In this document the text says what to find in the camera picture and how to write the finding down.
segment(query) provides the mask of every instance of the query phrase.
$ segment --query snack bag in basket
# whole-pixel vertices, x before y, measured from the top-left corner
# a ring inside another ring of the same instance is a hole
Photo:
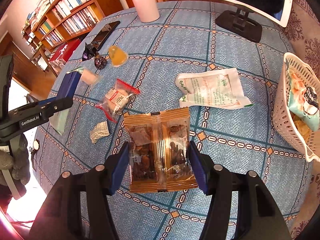
[[[290,94],[288,108],[300,117],[312,130],[319,129],[319,103],[314,87],[305,86],[286,60],[287,71],[290,79]]]

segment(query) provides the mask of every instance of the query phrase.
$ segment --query black clamp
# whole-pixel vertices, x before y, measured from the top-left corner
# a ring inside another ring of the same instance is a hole
[[[199,188],[212,195],[201,240],[225,240],[232,191],[239,192],[234,240],[291,240],[282,214],[255,171],[238,174],[201,154],[193,141],[189,161]],[[49,192],[30,231],[29,240],[79,240],[82,236],[80,192],[87,194],[90,235],[93,240],[118,240],[106,195],[120,187],[129,163],[129,143],[87,173],[65,171]]]

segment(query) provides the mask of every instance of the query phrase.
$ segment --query smartphone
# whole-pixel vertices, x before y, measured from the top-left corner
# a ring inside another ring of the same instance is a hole
[[[101,31],[97,34],[97,36],[93,39],[92,44],[95,48],[97,48],[97,51],[99,51],[107,38],[111,35],[111,33],[116,29],[116,27],[120,24],[119,21],[112,22],[106,24]]]

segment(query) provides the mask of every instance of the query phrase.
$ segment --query patterned tablecloth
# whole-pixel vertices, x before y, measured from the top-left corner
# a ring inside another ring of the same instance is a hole
[[[84,66],[104,76],[92,90],[80,82],[69,111],[62,136],[47,123],[40,126],[36,138],[41,149],[35,157],[35,173],[41,187],[49,192],[63,171],[81,173],[116,154],[128,134],[121,117],[108,121],[110,136],[93,144],[89,132],[106,120],[94,105],[120,78],[141,94],[125,111],[150,113],[179,107],[181,91],[174,84],[178,73],[196,73],[236,67],[245,96],[254,106],[239,110],[193,106],[190,108],[190,138],[202,153],[233,172],[255,170],[276,200],[284,219],[290,223],[300,210],[307,192],[311,165],[276,132],[272,123],[277,82],[283,54],[292,48],[267,18],[251,14],[262,24],[262,38],[255,44],[215,24],[225,4],[201,1],[172,1],[158,4],[160,18],[142,23],[134,8],[110,15],[89,33],[57,78],[50,97],[56,95],[68,70]],[[81,62],[84,43],[90,43],[100,29],[120,21],[100,53],[108,57],[108,47],[120,46],[129,60],[113,68],[110,60],[97,71],[93,60]],[[129,192],[127,170],[122,186],[108,197],[120,239],[179,240],[198,239],[204,225],[211,197],[199,189],[156,194]],[[88,222],[85,195],[82,195],[83,221]],[[233,194],[227,239],[235,232],[237,194]]]

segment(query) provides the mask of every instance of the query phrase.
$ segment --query plastic basket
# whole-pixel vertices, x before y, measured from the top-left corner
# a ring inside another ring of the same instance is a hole
[[[303,80],[306,86],[313,86],[316,89],[318,101],[320,101],[320,81],[312,68],[296,55],[289,52],[285,53],[272,116],[274,127],[293,148],[305,155],[307,162],[312,160],[320,162],[320,130],[311,132],[309,141],[306,143],[291,118],[288,108],[290,80],[286,71],[285,60],[294,68],[295,73]]]

